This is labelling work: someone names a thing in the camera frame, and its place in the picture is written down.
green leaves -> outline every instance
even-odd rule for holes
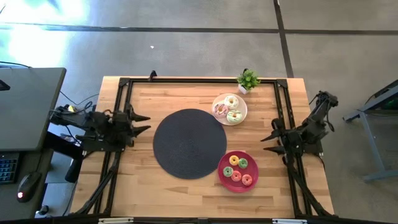
[[[254,70],[246,70],[243,74],[241,74],[237,81],[241,84],[245,89],[250,90],[256,87],[260,80],[257,79],[257,74]]]

small white pot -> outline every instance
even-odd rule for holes
[[[243,93],[250,93],[250,90],[245,89],[241,84],[238,85],[239,90]]]

white plate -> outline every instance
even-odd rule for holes
[[[225,124],[225,125],[228,125],[228,126],[233,126],[233,125],[240,124],[246,118],[246,115],[248,113],[248,106],[246,105],[246,102],[240,96],[232,94],[232,93],[224,93],[224,94],[221,94],[220,96],[217,96],[216,99],[213,101],[213,104],[211,106],[211,114],[213,114],[214,105],[219,103],[219,102],[224,102],[224,99],[227,96],[229,96],[229,95],[233,95],[239,100],[239,105],[238,105],[238,108],[236,108],[236,109],[242,113],[242,117],[243,117],[242,120],[240,122],[238,122],[238,123],[231,124],[231,123],[228,122],[226,117],[225,118],[216,118],[215,117],[215,118],[221,124]]]

concrete floor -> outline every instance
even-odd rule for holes
[[[286,29],[397,30],[398,2],[391,0],[279,0]],[[113,27],[208,27],[277,29],[271,0],[9,1],[5,22]],[[398,178],[370,184],[376,171],[368,139],[357,121],[341,117],[397,79],[396,35],[287,35],[294,77],[305,79],[308,97],[327,90],[339,97],[330,112],[336,128],[323,141],[326,176],[337,215],[398,221]],[[66,67],[62,91],[79,101],[100,90],[105,75],[235,76],[245,67],[262,77],[286,77],[279,34],[170,32],[68,32],[38,27],[0,30],[3,61],[32,67]],[[58,105],[68,103],[60,96]],[[70,161],[56,155],[48,194],[63,182]],[[49,215],[61,215],[60,205]]]

red plate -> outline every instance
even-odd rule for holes
[[[245,158],[248,161],[248,166],[245,169],[240,168],[239,165],[232,166],[229,163],[229,158],[232,155],[238,156],[239,158]],[[232,167],[234,171],[235,170],[239,171],[242,174],[242,176],[244,174],[249,174],[253,178],[252,184],[246,186],[242,183],[241,180],[235,182],[231,179],[231,177],[224,176],[223,169],[227,166]],[[228,190],[232,192],[243,193],[254,188],[255,184],[257,183],[257,180],[259,179],[259,168],[254,159],[251,156],[249,156],[249,154],[241,151],[233,151],[225,154],[218,163],[218,177],[220,178],[221,183]]]

